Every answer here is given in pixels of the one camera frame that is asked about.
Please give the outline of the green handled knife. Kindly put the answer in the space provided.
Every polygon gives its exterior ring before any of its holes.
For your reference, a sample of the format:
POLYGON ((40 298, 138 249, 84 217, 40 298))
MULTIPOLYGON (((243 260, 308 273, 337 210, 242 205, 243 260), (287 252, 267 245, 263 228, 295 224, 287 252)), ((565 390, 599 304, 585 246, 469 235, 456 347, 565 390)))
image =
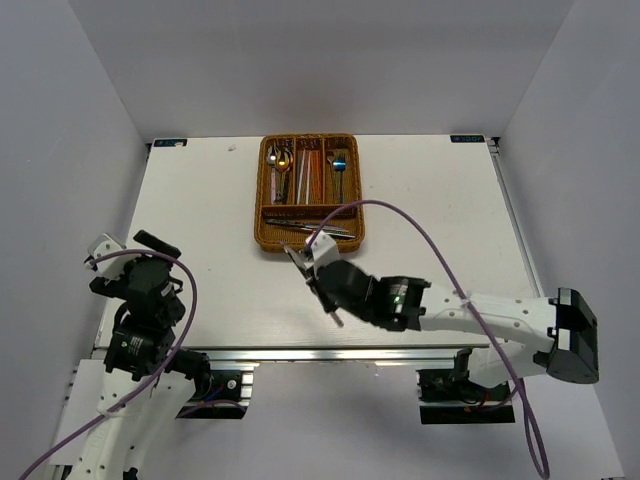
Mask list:
MULTIPOLYGON (((300 227, 301 230, 306 231, 306 232, 314 232, 316 230, 320 229, 319 225, 311 225, 311 224, 303 224, 300 227)), ((355 239, 356 236, 350 232, 348 232, 345 229, 335 229, 335 228, 330 228, 328 226, 325 226, 322 228, 322 231, 324 233, 326 233, 327 235, 333 237, 333 238, 338 238, 338 239, 346 239, 346 240, 351 240, 351 239, 355 239)))

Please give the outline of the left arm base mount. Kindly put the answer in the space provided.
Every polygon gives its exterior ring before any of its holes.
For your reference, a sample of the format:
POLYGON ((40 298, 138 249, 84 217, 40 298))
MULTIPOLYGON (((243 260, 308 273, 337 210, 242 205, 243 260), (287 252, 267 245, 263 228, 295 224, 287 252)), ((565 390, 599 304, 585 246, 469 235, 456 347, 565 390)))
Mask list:
POLYGON ((241 420, 252 396, 256 362, 228 357, 222 351, 202 351, 209 367, 196 383, 196 393, 182 407, 181 419, 241 420))

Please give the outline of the long orange chopstick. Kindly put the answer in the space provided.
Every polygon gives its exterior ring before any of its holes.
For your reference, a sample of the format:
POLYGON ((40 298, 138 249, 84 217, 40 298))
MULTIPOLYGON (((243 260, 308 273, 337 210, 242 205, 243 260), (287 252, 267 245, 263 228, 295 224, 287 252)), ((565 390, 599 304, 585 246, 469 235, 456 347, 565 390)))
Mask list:
POLYGON ((312 203, 318 204, 322 198, 322 159, 319 151, 313 152, 312 173, 312 203))

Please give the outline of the blue fork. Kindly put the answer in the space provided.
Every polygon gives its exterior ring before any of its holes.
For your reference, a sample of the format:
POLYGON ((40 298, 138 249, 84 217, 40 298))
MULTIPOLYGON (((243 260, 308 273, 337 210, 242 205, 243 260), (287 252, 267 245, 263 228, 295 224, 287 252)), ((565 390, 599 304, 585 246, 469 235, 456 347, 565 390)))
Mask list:
POLYGON ((338 204, 344 202, 344 172, 346 170, 346 157, 344 154, 338 154, 333 162, 334 171, 334 190, 335 198, 338 204))

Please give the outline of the short orange chopstick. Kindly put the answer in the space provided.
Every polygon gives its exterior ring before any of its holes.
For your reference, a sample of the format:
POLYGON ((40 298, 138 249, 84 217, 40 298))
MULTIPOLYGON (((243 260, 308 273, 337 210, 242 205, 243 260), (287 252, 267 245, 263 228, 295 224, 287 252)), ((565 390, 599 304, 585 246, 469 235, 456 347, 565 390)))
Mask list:
POLYGON ((321 152, 316 153, 315 160, 315 199, 317 204, 324 203, 324 159, 321 152))

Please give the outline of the green rainbow fork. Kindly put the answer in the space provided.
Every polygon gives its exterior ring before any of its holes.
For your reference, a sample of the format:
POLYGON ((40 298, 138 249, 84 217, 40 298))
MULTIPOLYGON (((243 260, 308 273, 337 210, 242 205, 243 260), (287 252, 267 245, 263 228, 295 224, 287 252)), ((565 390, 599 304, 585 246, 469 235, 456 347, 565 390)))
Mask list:
POLYGON ((342 204, 344 202, 344 171, 335 171, 334 172, 334 190, 335 190, 335 200, 337 204, 342 204))

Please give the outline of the pink handled knife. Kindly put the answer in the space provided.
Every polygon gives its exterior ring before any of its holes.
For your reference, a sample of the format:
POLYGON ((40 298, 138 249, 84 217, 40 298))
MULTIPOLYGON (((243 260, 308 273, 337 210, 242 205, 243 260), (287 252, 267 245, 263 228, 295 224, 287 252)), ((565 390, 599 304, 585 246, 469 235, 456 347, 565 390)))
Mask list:
POLYGON ((308 266, 303 256, 294 250, 290 245, 283 243, 282 244, 284 252, 288 255, 289 259, 294 263, 298 271, 304 278, 305 284, 309 287, 311 292, 316 296, 316 298, 320 301, 320 304, 324 310, 324 312, 332 319, 334 324, 338 328, 344 327, 344 322, 336 313, 336 308, 332 306, 329 302, 329 299, 322 293, 317 290, 317 278, 315 275, 314 267, 308 266))

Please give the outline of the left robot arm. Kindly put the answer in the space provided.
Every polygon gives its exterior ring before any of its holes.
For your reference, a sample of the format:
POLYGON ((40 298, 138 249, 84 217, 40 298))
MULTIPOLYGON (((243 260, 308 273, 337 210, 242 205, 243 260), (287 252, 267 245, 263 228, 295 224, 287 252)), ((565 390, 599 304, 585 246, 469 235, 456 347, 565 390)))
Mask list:
POLYGON ((103 234, 89 249, 96 277, 90 290, 121 300, 103 360, 100 420, 87 437, 72 479, 141 479, 158 459, 173 421, 191 399, 212 385, 207 357, 185 350, 174 328, 195 311, 179 298, 181 280, 171 274, 181 252, 140 230, 132 251, 103 234))

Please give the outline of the teal chopstick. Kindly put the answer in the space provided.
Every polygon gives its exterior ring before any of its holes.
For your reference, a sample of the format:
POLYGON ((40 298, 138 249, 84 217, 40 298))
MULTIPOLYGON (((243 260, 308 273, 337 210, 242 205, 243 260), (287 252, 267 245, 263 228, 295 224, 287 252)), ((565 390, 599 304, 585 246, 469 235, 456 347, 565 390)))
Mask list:
POLYGON ((298 152, 297 173, 296 173, 296 204, 300 204, 302 197, 302 182, 304 172, 304 150, 298 152))

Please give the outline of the dark handled knife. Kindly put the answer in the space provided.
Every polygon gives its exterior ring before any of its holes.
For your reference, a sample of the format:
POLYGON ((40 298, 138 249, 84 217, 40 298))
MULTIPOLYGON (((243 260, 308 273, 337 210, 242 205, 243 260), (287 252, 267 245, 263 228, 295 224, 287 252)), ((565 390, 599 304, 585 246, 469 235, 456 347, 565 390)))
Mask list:
POLYGON ((264 222, 268 225, 274 225, 282 228, 299 229, 304 231, 313 231, 319 227, 318 224, 310 224, 305 222, 277 219, 277 218, 267 218, 264 220, 264 222))

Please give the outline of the gold rainbow spoon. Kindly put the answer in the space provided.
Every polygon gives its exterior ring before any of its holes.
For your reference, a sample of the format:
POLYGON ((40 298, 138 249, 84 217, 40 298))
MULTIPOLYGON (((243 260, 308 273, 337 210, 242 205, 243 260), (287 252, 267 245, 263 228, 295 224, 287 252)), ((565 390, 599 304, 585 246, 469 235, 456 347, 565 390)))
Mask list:
POLYGON ((276 159, 276 203, 285 204, 288 199, 289 171, 293 165, 292 152, 289 149, 282 150, 276 159))

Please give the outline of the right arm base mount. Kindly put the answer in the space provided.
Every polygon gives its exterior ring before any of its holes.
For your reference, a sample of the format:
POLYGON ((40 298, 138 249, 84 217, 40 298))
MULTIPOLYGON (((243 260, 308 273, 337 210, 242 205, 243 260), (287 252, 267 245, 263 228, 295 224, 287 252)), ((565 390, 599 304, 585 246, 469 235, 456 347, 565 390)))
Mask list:
POLYGON ((488 388, 469 380, 471 348, 459 350, 450 368, 417 371, 422 425, 513 424, 514 391, 504 382, 488 388))

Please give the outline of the pink handled silver spoon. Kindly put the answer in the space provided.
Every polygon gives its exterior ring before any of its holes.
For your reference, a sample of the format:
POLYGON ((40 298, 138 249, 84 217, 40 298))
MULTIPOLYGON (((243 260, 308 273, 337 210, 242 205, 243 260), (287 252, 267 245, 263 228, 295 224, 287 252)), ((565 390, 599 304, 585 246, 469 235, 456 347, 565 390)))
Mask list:
POLYGON ((276 162, 279 158, 280 151, 275 144, 272 144, 266 153, 266 162, 270 168, 270 202, 275 204, 277 202, 277 169, 276 162))

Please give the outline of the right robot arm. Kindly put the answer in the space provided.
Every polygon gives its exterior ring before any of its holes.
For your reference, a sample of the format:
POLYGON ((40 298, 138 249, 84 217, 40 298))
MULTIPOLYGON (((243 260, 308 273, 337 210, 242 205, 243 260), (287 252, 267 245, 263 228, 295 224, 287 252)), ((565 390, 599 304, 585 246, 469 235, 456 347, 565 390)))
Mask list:
POLYGON ((512 377, 547 374, 567 383, 599 380, 598 322, 584 297, 561 288, 551 297, 461 297, 421 278, 376 278, 346 260, 309 266, 302 274, 324 311, 344 310, 390 332, 454 331, 485 336, 487 348, 462 348, 449 375, 472 399, 512 377))

